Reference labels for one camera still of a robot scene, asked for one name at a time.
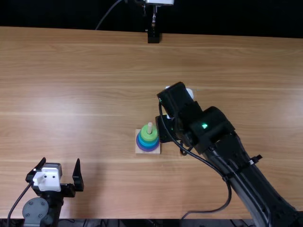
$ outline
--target green led light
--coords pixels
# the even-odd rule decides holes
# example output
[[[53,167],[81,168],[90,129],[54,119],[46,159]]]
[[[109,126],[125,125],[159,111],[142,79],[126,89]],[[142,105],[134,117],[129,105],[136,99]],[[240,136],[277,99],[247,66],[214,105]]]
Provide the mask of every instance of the green led light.
[[[202,128],[206,129],[208,127],[208,125],[206,123],[202,124]]]

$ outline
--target green ring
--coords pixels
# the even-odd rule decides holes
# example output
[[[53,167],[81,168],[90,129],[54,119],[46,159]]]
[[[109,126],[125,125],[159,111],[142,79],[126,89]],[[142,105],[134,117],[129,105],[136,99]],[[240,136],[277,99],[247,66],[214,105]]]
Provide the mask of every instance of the green ring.
[[[158,131],[157,128],[153,125],[151,134],[147,134],[148,125],[144,125],[140,131],[141,137],[144,141],[152,142],[157,139]]]

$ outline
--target black background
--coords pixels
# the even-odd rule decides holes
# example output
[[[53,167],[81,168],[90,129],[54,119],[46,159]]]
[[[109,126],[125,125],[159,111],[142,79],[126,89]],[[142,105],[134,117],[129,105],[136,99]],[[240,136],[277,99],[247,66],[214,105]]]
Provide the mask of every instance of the black background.
[[[1,26],[94,29],[115,0],[0,0]],[[163,33],[303,37],[303,1],[175,0],[158,13]],[[143,9],[120,2],[100,30],[145,30]]]

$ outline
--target wood grain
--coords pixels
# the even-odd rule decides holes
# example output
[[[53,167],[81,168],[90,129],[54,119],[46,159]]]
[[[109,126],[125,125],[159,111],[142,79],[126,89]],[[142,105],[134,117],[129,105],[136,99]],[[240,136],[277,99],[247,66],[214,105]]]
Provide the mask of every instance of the wood grain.
[[[303,41],[285,38],[0,28],[0,218],[46,157],[71,182],[81,159],[85,191],[61,218],[180,218],[227,196],[210,168],[164,144],[134,153],[134,130],[158,114],[156,94],[183,81],[202,108],[220,108],[276,190],[303,210]],[[29,191],[13,213],[22,217]],[[193,218],[250,218],[230,206]]]

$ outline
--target purple ring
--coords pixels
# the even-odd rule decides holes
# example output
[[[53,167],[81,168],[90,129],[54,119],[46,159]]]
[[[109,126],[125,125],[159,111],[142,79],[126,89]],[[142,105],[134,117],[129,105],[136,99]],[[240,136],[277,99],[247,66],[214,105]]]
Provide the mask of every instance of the purple ring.
[[[138,135],[137,135],[137,138],[136,138],[136,143],[137,143],[137,146],[145,152],[151,152],[159,146],[159,142],[158,142],[153,148],[144,148],[144,147],[142,147],[141,144],[139,143]]]

